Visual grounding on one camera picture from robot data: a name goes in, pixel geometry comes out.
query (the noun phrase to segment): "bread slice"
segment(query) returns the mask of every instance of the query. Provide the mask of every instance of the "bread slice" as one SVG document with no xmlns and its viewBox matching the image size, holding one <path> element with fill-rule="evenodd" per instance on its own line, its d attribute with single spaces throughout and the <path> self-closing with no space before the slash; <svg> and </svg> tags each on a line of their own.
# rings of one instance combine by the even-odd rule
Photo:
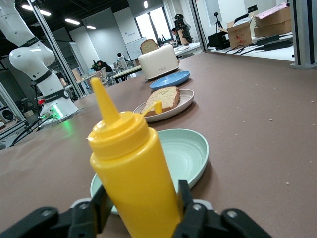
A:
<svg viewBox="0 0 317 238">
<path fill-rule="evenodd" d="M 157 50 L 158 48 L 159 48 L 159 46 L 157 45 L 157 43 L 153 39 L 145 40 L 140 45 L 140 49 L 141 49 L 142 54 Z"/>
<path fill-rule="evenodd" d="M 179 90 L 175 86 L 161 88 L 154 91 L 148 100 L 145 102 L 144 108 L 141 113 L 143 113 L 148 107 L 150 107 L 156 100 L 162 101 L 162 109 L 163 112 L 167 112 L 173 108 L 176 108 L 179 101 Z M 146 117 L 154 116 L 156 113 L 154 108 L 152 108 L 148 113 L 146 113 Z"/>
</svg>

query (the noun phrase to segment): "bottle cap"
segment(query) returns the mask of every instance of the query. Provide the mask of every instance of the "bottle cap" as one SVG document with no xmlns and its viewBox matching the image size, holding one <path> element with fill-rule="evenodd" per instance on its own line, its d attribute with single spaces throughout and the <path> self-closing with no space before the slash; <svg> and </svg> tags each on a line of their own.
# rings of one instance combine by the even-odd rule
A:
<svg viewBox="0 0 317 238">
<path fill-rule="evenodd" d="M 139 113 L 119 113 L 99 78 L 91 80 L 102 120 L 88 136 L 89 145 L 99 159 L 126 155 L 150 137 L 148 125 Z"/>
</svg>

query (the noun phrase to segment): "window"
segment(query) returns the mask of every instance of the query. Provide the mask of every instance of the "window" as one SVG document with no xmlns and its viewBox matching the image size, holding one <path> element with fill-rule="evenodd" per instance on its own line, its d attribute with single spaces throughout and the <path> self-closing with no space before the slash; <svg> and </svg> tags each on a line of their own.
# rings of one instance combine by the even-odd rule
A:
<svg viewBox="0 0 317 238">
<path fill-rule="evenodd" d="M 156 43 L 158 42 L 158 38 L 162 38 L 163 36 L 166 40 L 172 39 L 170 28 L 168 27 L 164 9 L 162 7 L 136 17 L 136 21 L 142 37 L 153 39 Z"/>
</svg>

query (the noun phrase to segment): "whiteboard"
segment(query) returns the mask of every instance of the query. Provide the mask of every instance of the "whiteboard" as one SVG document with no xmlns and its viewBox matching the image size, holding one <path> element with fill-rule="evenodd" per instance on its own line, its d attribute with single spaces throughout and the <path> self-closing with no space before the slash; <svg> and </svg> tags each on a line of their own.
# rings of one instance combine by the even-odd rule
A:
<svg viewBox="0 0 317 238">
<path fill-rule="evenodd" d="M 142 54 L 140 46 L 146 39 L 146 37 L 143 37 L 128 44 L 125 44 L 125 47 L 127 48 L 128 54 L 130 56 L 130 60 L 136 60 Z"/>
</svg>

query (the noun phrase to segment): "toast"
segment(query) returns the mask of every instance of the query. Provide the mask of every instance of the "toast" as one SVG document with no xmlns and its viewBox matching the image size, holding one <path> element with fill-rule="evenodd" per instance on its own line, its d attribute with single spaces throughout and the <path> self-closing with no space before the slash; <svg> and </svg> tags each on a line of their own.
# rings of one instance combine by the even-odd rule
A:
<svg viewBox="0 0 317 238">
<path fill-rule="evenodd" d="M 162 109 L 163 113 L 167 112 L 173 108 L 177 107 L 178 101 L 180 98 L 179 90 L 175 86 L 161 88 L 154 91 L 150 97 L 145 102 L 144 108 L 141 113 L 143 113 L 148 107 L 150 107 L 155 101 L 162 101 Z M 156 113 L 154 108 L 152 108 L 148 113 L 146 113 L 146 117 L 154 116 Z"/>
</svg>

